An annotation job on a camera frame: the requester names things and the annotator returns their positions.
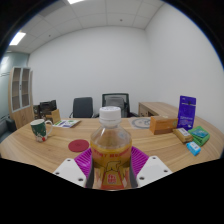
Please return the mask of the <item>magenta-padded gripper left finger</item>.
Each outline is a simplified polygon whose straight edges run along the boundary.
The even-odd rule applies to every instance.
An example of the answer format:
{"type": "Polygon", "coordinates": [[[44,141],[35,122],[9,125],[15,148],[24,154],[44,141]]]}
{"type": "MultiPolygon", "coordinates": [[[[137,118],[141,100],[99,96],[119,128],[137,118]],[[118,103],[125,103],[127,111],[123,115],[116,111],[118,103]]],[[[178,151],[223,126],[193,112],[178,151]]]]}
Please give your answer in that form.
{"type": "Polygon", "coordinates": [[[65,159],[53,174],[78,186],[92,188],[93,161],[91,149],[85,150],[74,159],[65,159]]]}

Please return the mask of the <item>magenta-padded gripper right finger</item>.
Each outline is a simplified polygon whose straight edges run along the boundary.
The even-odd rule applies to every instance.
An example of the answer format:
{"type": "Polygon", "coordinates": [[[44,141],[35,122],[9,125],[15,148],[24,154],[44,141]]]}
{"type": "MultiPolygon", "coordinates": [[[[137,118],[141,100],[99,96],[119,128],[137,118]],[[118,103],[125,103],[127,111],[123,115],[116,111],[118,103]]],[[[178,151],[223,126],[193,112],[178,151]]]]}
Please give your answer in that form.
{"type": "Polygon", "coordinates": [[[157,157],[148,156],[136,147],[131,149],[130,183],[133,188],[146,186],[172,171],[157,157]]]}

